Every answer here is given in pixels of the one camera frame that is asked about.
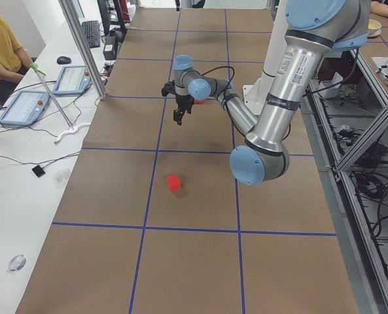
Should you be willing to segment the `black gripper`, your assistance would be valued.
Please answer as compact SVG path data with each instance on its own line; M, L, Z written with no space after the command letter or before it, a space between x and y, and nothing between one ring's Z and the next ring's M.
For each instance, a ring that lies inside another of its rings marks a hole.
M182 125L182 114L192 113L192 106L194 104L194 98L191 95L176 95L175 96L177 102L177 109L173 111L173 121L177 123L177 125Z

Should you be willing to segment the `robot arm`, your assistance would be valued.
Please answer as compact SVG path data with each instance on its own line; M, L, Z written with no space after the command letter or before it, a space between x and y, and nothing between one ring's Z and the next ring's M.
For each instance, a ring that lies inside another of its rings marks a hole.
M205 5L205 0L175 0L175 8L180 11L183 8L187 9L202 9Z
M230 82L202 75L190 56L177 56L174 79L162 88L163 96L175 96L178 108L173 112L174 121L180 124L195 100L214 97L245 136L244 145L230 155L234 177L243 184L256 185L282 176L290 161L283 138L309 81L326 53L358 49L366 43L370 7L370 1L280 1L275 19L287 23L286 47L272 85L261 97L259 116Z

